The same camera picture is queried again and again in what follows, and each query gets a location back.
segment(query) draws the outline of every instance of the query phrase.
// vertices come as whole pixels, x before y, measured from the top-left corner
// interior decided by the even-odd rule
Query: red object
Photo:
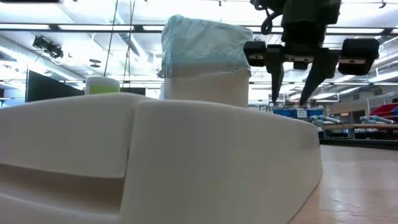
[[[371,115],[378,115],[382,118],[392,119],[398,121],[398,117],[393,114],[394,109],[398,108],[398,103],[391,103],[389,105],[382,105],[374,110]]]

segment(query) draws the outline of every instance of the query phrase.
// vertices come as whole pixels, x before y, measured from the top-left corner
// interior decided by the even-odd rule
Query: ceiling
[[[343,0],[339,21],[335,27],[396,27],[398,25],[398,0],[385,1]],[[26,65],[40,73],[46,73],[52,78],[69,81],[82,81],[91,75],[106,75],[118,80],[132,80],[133,86],[159,88],[162,79],[156,73],[161,68],[162,43],[160,33],[113,33],[88,32],[89,25],[130,24],[131,10],[134,6],[131,24],[164,25],[167,19],[175,14],[186,17],[208,19],[241,26],[259,26],[265,19],[264,11],[256,11],[249,0],[64,0],[62,4],[3,4],[0,3],[1,23],[36,23],[36,24],[85,24],[81,32],[44,32],[1,31],[0,26],[0,80],[12,80],[10,83],[23,82],[23,71]],[[280,25],[280,17],[274,20],[274,25]],[[62,46],[64,58],[52,60],[47,54],[32,46],[35,36],[42,36],[50,42]],[[346,38],[361,38],[356,35],[327,35],[324,47],[340,49]],[[394,37],[375,35],[380,43],[380,58],[375,62],[371,73],[366,77],[345,77],[339,73],[326,82],[366,83],[379,75],[377,82],[395,83],[395,61],[398,58],[398,40]],[[267,44],[279,44],[280,35],[254,35],[255,39],[265,40]],[[126,54],[130,52],[130,64],[126,64]],[[99,68],[91,67],[90,59],[101,61]],[[281,90],[284,97],[301,92],[308,71],[293,70],[291,63],[285,63],[286,82]],[[267,100],[271,93],[269,82],[271,76],[265,68],[252,67],[251,100]],[[71,85],[82,88],[82,84]],[[315,94],[341,93],[357,88],[350,95],[372,86],[361,85],[329,85],[324,83]]]

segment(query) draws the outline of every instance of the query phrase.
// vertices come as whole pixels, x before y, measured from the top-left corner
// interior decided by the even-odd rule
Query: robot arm
[[[271,74],[274,102],[284,77],[284,62],[293,62],[297,70],[306,70],[312,63],[300,99],[302,105],[319,84],[334,77],[337,65],[344,75],[366,75],[379,57],[376,39],[346,39],[341,50],[322,47],[327,25],[337,23],[341,0],[251,0],[251,4],[266,11],[261,26],[264,35],[272,32],[272,20],[282,15],[284,46],[249,41],[243,49],[251,66],[265,66]]]

